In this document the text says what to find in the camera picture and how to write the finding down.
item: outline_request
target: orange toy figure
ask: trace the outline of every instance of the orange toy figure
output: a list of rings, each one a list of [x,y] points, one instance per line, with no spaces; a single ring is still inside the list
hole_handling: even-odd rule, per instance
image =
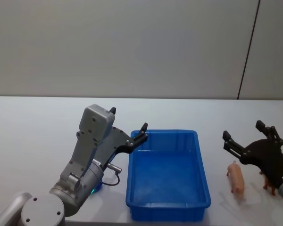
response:
[[[240,166],[234,161],[227,167],[227,176],[231,181],[232,190],[231,192],[237,195],[239,199],[243,198],[244,195],[244,179]]]
[[[263,188],[264,188],[265,190],[267,190],[268,187],[271,187],[271,188],[272,188],[271,194],[272,194],[273,196],[275,196],[275,187],[270,184],[269,180],[268,180],[267,177],[263,174],[262,171],[260,171],[259,174],[261,174],[261,175],[264,176],[264,186],[263,186]]]

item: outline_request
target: robotic arm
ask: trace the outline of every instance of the robotic arm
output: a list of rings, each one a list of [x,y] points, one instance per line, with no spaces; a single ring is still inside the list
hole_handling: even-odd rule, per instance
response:
[[[101,183],[106,168],[118,177],[121,169],[111,161],[116,154],[131,153],[145,142],[148,125],[130,138],[113,127],[115,113],[115,108],[107,111],[98,105],[85,108],[73,155],[50,193],[34,198],[29,193],[18,196],[0,214],[0,226],[64,226],[65,217],[76,214]]]
[[[224,149],[238,158],[242,164],[258,166],[269,182],[279,189],[279,194],[283,197],[283,153],[281,151],[283,140],[274,126],[266,127],[262,121],[257,121],[256,128],[266,136],[266,139],[255,141],[245,148],[236,143],[227,131],[224,131]]]

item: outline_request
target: black line on wall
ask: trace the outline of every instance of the black line on wall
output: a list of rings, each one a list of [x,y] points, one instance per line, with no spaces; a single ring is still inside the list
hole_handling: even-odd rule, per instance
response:
[[[242,73],[242,78],[241,78],[241,82],[240,82],[240,87],[239,87],[239,92],[238,92],[237,100],[239,100],[239,97],[240,97],[240,91],[241,91],[242,82],[243,82],[243,78],[244,78],[244,74],[245,74],[245,69],[246,69],[247,60],[248,60],[249,54],[250,54],[250,46],[251,46],[251,42],[252,42],[252,40],[253,40],[253,35],[254,35],[255,26],[256,26],[256,21],[257,21],[257,16],[258,16],[258,11],[259,11],[260,2],[261,2],[261,0],[258,0],[256,16],[255,16],[255,20],[254,20],[253,30],[252,30],[251,36],[250,36],[249,49],[247,50],[247,55],[246,55],[246,59],[245,59],[245,64],[244,64],[244,69],[243,69],[243,73]]]

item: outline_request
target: white table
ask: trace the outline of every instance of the white table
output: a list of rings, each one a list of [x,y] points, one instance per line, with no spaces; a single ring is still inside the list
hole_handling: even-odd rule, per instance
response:
[[[212,199],[204,225],[283,226],[283,201],[262,189],[255,166],[242,165],[246,200],[238,204],[230,192],[226,167],[235,158],[223,149],[222,133],[246,146],[263,138],[255,124],[275,125],[283,138],[283,101],[0,97],[0,212],[20,191],[47,193],[73,152],[85,107],[97,103],[117,108],[114,125],[127,134],[144,122],[149,129],[197,131]],[[125,204],[128,155],[113,163],[123,168],[118,186],[92,195],[71,220],[132,223]],[[104,180],[113,182],[113,172]]]

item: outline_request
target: blue plastic bin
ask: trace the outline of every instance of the blue plastic bin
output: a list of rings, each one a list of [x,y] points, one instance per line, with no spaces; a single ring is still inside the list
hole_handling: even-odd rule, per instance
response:
[[[211,204],[197,133],[148,130],[129,157],[126,204],[136,221],[202,221]]]

